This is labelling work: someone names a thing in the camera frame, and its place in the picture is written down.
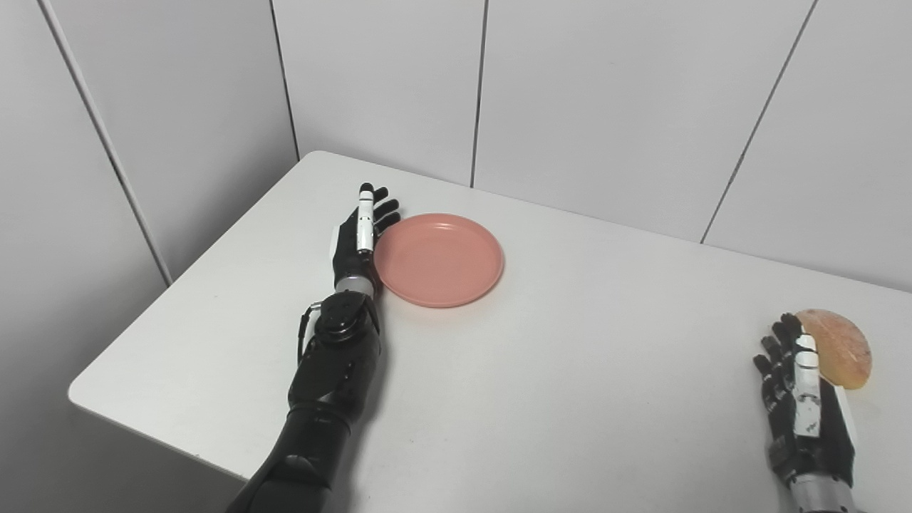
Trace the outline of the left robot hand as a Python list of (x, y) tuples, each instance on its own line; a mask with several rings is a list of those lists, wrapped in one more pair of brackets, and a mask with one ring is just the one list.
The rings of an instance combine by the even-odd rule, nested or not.
[(332, 258), (336, 292), (353, 290), (367, 296), (381, 292), (375, 245), (400, 220), (400, 202), (390, 198), (388, 188), (375, 188), (369, 182), (361, 185), (358, 205), (338, 227)]

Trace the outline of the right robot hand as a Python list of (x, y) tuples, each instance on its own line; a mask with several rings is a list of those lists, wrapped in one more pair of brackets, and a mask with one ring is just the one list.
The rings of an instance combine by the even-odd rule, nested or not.
[(856, 448), (839, 393), (819, 369), (814, 337), (797, 316), (785, 313), (761, 347), (752, 362), (761, 376), (773, 473), (786, 486), (798, 475), (821, 474), (853, 487)]

